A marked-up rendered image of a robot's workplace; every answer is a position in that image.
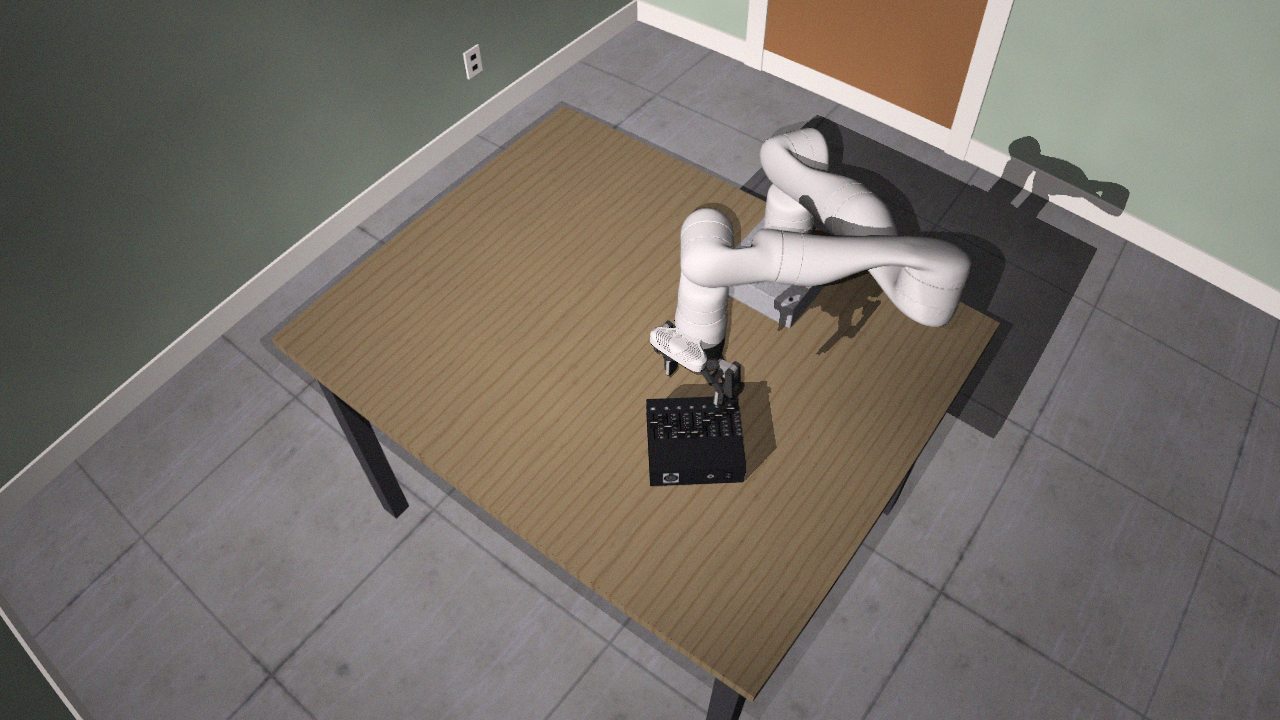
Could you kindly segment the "black lighting desk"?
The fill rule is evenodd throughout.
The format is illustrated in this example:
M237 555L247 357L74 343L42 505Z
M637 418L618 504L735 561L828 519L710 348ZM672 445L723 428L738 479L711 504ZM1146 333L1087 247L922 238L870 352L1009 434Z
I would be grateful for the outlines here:
M713 400L646 398L650 486L744 482L739 396L718 406Z

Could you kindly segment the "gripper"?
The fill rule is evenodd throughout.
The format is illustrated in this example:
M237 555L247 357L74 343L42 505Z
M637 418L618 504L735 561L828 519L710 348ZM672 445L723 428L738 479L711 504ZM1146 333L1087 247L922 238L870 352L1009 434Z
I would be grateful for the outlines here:
M732 364L726 363L722 355L723 348L724 348L724 340L722 340L719 345L716 345L712 348L703 348L704 352L707 354L708 361L707 366L700 373L701 375L704 375L707 383L710 383L716 389L713 400L713 404L716 404L716 406L718 404L723 404L724 398L727 397L732 398L733 395L741 387L741 366L737 361L733 361ZM663 354L660 352L660 350L655 347L654 350L657 354ZM667 356L666 354L663 354L663 359L664 359L666 374L672 375L677 369L678 363L675 361L675 359ZM710 372L713 370L716 372L710 374ZM721 384L718 382L719 378L722 380Z

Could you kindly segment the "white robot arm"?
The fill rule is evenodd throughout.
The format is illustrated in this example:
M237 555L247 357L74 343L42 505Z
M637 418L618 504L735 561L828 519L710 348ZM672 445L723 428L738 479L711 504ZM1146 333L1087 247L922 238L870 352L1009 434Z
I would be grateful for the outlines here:
M652 331L655 348L701 372L703 348L724 340L730 286L818 286L864 270L913 322L940 327L952 319L972 272L966 250L948 240L899 236L878 195L828 172L829 149L819 129L767 138L760 161L773 184L751 247L733 249L733 227L719 210L701 208L685 219L675 328ZM833 236L812 234L815 218Z

